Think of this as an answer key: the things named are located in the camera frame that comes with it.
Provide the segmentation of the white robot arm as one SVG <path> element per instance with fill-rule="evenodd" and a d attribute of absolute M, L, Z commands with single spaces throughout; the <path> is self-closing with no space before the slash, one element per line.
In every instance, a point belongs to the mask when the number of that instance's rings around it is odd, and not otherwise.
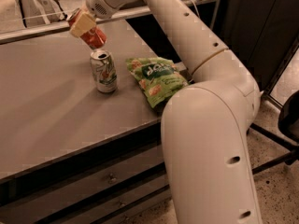
<path fill-rule="evenodd" d="M 108 19 L 135 0 L 86 0 Z M 178 224 L 263 224 L 247 131 L 259 87 L 233 52 L 181 0 L 143 0 L 192 76 L 164 108 L 164 162 Z"/>

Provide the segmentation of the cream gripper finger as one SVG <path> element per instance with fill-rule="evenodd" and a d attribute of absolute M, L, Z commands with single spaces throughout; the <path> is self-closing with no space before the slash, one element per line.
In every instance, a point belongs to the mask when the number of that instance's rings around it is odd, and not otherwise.
<path fill-rule="evenodd" d="M 95 18 L 87 11 L 75 10 L 68 20 L 70 34 L 74 37 L 80 37 L 90 31 L 95 25 Z"/>

